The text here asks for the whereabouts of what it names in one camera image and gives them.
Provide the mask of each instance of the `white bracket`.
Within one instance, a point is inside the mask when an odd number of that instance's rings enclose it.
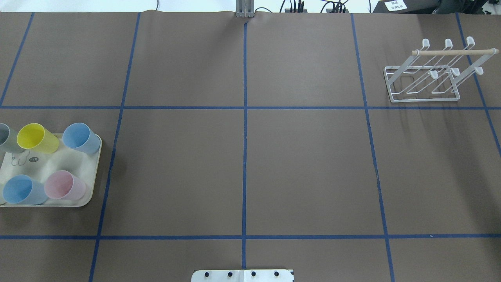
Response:
[[[420,50],[412,51],[411,56],[401,66],[385,67],[384,78],[390,101],[392,103],[458,101],[461,98],[457,89],[458,86],[473,74],[482,75],[483,69],[480,65],[499,53],[499,50],[495,48],[472,50],[475,46],[473,37],[466,38],[466,42],[467,46],[463,50],[452,50],[452,41],[446,39],[444,49],[428,51],[430,42],[428,39],[423,39],[423,47]],[[458,68],[453,66],[465,55],[482,56],[463,72],[460,72]],[[430,56],[431,59],[419,66],[413,66],[412,64],[418,61],[421,56]],[[454,57],[449,62],[442,63],[442,59],[446,56]],[[418,97],[419,93],[426,92],[429,93],[429,97]]]
[[[191,282],[294,282],[294,270],[249,269],[249,270],[197,270]]]
[[[236,17],[253,18],[254,0],[236,0]]]

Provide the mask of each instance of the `white mounting plate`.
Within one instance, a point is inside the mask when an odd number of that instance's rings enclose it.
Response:
[[[389,72],[389,70],[397,70],[400,68],[398,67],[385,67],[383,69],[384,72],[384,80],[386,82],[386,88],[388,90],[388,95],[390,96],[390,101],[392,103],[401,103],[401,102],[441,102],[441,101],[458,101],[461,99],[461,96],[459,96],[459,91],[457,89],[456,85],[452,86],[451,93],[454,93],[454,98],[416,98],[416,99],[395,99],[393,95],[396,95],[398,93],[393,93],[391,90],[391,84],[388,84],[388,80],[393,74],[392,72]],[[407,70],[417,70],[417,69],[444,69],[445,72],[448,73],[448,78],[452,83],[452,80],[454,77],[452,76],[452,72],[449,70],[449,66],[415,66],[415,67],[408,67]]]
[[[191,282],[221,282],[221,281],[294,282],[294,270],[291,269],[197,270],[191,276]]]
[[[91,200],[101,148],[103,147],[101,137],[97,136],[101,142],[99,150],[93,154],[86,154],[66,147],[62,141],[63,135],[61,133],[56,133],[54,136],[59,139],[59,148],[53,154],[43,154],[30,150],[21,154],[5,153],[4,162],[0,167],[0,207],[81,207]],[[44,203],[35,206],[2,204],[4,199],[1,195],[4,185],[12,177],[25,174],[44,183],[49,175],[60,170],[69,171],[85,182],[87,191],[82,198],[74,201],[49,198]]]

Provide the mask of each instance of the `white sticker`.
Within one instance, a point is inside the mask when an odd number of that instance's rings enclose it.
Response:
[[[404,10],[407,9],[407,6],[404,3],[404,0],[395,0],[395,1],[389,1],[384,3],[386,7],[388,8],[388,11],[398,11],[398,10]]]

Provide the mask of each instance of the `tray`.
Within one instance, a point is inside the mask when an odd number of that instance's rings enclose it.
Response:
[[[63,134],[55,133],[59,139],[59,148],[53,154],[43,154],[26,150],[21,154],[5,153],[2,167],[0,167],[0,203],[4,202],[2,192],[5,183],[12,177],[25,174],[41,183],[52,173],[60,170],[71,172],[76,177],[82,179],[87,185],[85,195],[79,200],[54,200],[48,199],[40,205],[19,205],[19,204],[0,204],[0,207],[81,207],[86,205],[92,198],[94,192],[94,183],[96,181],[97,166],[103,140],[99,135],[99,150],[91,155],[70,149],[62,141]]]

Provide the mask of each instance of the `wooden rod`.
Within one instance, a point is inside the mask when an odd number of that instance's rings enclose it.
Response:
[[[444,50],[444,51],[412,51],[413,56],[457,56],[457,55],[493,55],[498,54],[499,49],[485,49],[485,50]]]

